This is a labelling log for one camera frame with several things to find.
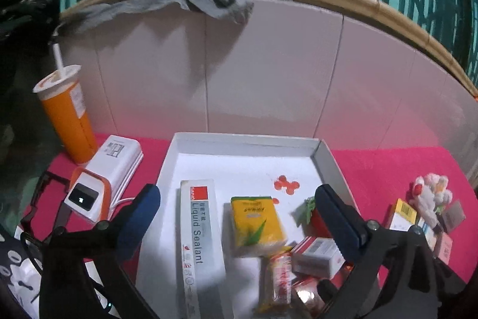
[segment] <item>orange cup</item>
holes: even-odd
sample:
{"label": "orange cup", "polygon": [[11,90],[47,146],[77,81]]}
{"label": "orange cup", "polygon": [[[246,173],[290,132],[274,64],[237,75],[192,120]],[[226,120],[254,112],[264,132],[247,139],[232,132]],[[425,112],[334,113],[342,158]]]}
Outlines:
{"label": "orange cup", "polygon": [[38,94],[66,151],[77,164],[91,160],[98,145],[88,119],[78,76],[80,65],[65,67],[65,77],[55,71],[33,88]]}

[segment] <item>pink box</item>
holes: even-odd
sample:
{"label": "pink box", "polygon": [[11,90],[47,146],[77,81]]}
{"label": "pink box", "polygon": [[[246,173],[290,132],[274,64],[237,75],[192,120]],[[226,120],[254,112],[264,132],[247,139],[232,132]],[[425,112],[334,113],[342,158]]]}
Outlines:
{"label": "pink box", "polygon": [[439,259],[441,259],[447,265],[448,265],[448,262],[450,261],[452,243],[453,243],[453,239],[451,239],[451,237],[445,232],[442,232],[438,236],[435,250],[433,251],[434,255],[437,256]]}

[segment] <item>digital display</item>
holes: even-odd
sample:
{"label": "digital display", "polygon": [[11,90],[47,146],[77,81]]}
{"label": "digital display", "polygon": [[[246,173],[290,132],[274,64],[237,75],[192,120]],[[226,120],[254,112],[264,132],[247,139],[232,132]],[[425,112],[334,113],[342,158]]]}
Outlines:
{"label": "digital display", "polygon": [[82,209],[90,211],[97,197],[98,192],[93,191],[91,188],[83,185],[82,183],[76,183],[75,188],[73,188],[71,191],[68,199],[77,206],[80,206]]}

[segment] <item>sano logo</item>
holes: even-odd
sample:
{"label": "sano logo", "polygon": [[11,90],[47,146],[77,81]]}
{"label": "sano logo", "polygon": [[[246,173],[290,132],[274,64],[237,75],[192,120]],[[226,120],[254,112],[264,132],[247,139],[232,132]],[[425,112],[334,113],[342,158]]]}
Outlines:
{"label": "sano logo", "polygon": [[207,200],[207,187],[191,187],[192,200]]}

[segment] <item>white tile wall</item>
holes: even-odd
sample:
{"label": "white tile wall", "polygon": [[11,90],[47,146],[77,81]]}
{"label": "white tile wall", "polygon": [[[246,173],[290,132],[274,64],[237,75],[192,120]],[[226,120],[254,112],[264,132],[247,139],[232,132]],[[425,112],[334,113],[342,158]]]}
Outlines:
{"label": "white tile wall", "polygon": [[245,26],[206,18],[209,131],[312,137],[342,16],[255,0]]}
{"label": "white tile wall", "polygon": [[96,49],[120,135],[171,139],[207,131],[205,16],[177,5],[121,15],[96,30]]}
{"label": "white tile wall", "polygon": [[449,129],[441,139],[441,145],[450,151],[463,172],[470,176],[478,160],[478,103],[448,74],[441,98],[442,121]]}
{"label": "white tile wall", "polygon": [[62,38],[60,50],[65,65],[81,65],[80,84],[93,130],[98,133],[116,134],[117,129],[101,78],[92,34],[94,32],[88,31]]}
{"label": "white tile wall", "polygon": [[399,106],[414,50],[348,17],[315,137],[331,149],[376,149]]}
{"label": "white tile wall", "polygon": [[451,130],[444,124],[441,103],[445,77],[443,68],[415,51],[410,78],[381,149],[441,145]]}
{"label": "white tile wall", "polygon": [[327,10],[255,0],[241,26],[172,6],[120,16],[61,49],[65,64],[82,65],[96,132],[315,136],[332,149],[440,145],[478,177],[478,104],[468,92],[422,53]]}

